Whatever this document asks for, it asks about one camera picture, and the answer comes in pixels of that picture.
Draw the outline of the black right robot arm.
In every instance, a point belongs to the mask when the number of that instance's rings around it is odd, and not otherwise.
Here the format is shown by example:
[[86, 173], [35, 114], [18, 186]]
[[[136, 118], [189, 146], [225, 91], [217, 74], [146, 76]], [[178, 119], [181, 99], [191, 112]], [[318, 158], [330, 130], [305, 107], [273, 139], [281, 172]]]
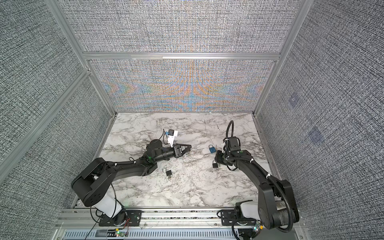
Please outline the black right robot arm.
[[224, 150], [217, 151], [215, 161], [242, 171], [258, 189], [257, 209], [240, 210], [242, 219], [251, 219], [250, 214], [257, 212], [255, 219], [267, 229], [283, 233], [293, 229], [300, 216], [292, 185], [268, 173], [250, 152], [241, 150], [239, 138], [224, 138]]

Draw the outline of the green circuit board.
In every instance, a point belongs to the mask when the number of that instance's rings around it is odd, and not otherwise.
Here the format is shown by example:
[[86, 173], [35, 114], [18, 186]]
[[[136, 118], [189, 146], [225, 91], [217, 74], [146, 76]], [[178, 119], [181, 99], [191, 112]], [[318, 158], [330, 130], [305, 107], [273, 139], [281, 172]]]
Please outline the green circuit board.
[[263, 229], [263, 224], [261, 221], [256, 221], [255, 225], [252, 228], [252, 234], [253, 235], [259, 235], [261, 233], [261, 230]]
[[118, 238], [127, 238], [128, 237], [128, 232], [129, 232], [129, 230], [128, 229], [116, 229], [116, 232], [115, 232], [115, 234], [116, 234], [116, 237], [118, 237]]

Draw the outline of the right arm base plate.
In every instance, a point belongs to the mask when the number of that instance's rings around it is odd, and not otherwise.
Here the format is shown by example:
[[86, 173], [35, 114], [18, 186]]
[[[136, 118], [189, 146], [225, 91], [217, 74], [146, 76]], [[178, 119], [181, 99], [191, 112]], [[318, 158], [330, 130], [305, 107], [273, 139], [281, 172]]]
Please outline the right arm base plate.
[[235, 226], [246, 226], [250, 222], [247, 220], [235, 222], [235, 220], [240, 219], [235, 210], [219, 210], [217, 217], [221, 220], [222, 226], [231, 226], [232, 223], [235, 223]]

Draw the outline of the aluminium front rail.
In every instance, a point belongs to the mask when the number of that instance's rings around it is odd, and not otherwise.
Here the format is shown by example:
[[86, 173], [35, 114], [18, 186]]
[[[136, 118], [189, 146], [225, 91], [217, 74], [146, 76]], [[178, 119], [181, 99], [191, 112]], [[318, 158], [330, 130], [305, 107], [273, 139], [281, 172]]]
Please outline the aluminium front rail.
[[[94, 209], [65, 209], [55, 224], [52, 240], [235, 240], [250, 239], [255, 220], [246, 226], [222, 226], [219, 210], [229, 207], [133, 207], [141, 210], [138, 227], [100, 227]], [[116, 237], [116, 229], [128, 229], [127, 238]], [[263, 228], [257, 240], [309, 240], [304, 221], [294, 224], [289, 233]]]

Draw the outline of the green circuit board right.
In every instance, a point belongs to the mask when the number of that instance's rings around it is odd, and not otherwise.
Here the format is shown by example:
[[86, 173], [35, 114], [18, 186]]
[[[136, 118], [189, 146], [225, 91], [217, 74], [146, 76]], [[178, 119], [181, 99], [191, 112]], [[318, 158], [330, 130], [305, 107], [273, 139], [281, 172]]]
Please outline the green circuit board right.
[[263, 229], [263, 224], [261, 221], [256, 221], [255, 225], [252, 228], [252, 234], [253, 235], [259, 235], [261, 233], [261, 230]]

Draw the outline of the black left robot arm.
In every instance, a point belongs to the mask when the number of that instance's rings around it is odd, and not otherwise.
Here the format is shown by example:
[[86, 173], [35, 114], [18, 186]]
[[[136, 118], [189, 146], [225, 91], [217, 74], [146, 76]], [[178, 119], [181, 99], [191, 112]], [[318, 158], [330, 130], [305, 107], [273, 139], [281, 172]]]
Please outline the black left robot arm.
[[71, 188], [86, 207], [102, 212], [100, 227], [118, 227], [130, 218], [125, 207], [115, 196], [107, 194], [112, 182], [134, 176], [144, 177], [157, 169], [157, 163], [180, 158], [191, 150], [191, 145], [175, 144], [165, 148], [160, 140], [152, 140], [144, 154], [132, 161], [110, 162], [94, 159], [71, 183]]

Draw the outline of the black padlock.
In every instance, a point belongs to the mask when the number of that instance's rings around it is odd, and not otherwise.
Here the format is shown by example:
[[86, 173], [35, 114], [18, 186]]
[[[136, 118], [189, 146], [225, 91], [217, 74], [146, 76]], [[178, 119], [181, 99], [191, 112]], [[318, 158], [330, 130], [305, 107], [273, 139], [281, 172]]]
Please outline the black padlock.
[[219, 167], [219, 164], [216, 161], [213, 161], [212, 166], [214, 169], [217, 169]]
[[168, 170], [167, 168], [163, 168], [163, 173], [166, 175], [168, 180], [172, 178], [173, 173], [171, 170]]

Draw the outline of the blue padlock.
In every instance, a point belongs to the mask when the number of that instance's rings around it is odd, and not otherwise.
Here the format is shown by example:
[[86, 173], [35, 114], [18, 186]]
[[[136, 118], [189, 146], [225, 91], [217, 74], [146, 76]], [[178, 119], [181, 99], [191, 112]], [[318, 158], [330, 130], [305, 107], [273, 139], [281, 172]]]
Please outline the blue padlock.
[[216, 147], [214, 145], [209, 145], [209, 151], [211, 154], [215, 153], [217, 151]]

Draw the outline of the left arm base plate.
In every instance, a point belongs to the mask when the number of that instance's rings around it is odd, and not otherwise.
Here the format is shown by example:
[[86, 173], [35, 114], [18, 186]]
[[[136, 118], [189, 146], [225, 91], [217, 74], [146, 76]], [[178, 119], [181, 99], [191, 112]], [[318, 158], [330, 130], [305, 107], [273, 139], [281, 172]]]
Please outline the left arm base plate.
[[99, 220], [100, 227], [138, 227], [141, 222], [143, 211], [141, 210], [122, 210], [114, 218], [109, 218], [103, 214]]

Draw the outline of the green circuit board left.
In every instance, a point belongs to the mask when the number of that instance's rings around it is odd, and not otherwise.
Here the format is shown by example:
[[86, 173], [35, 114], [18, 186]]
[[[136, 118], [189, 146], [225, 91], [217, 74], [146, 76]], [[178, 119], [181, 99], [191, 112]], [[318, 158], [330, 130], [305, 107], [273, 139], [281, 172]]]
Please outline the green circuit board left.
[[116, 234], [116, 237], [118, 237], [118, 238], [127, 238], [128, 237], [128, 232], [129, 232], [129, 230], [128, 229], [116, 229], [116, 232], [115, 232], [115, 234]]

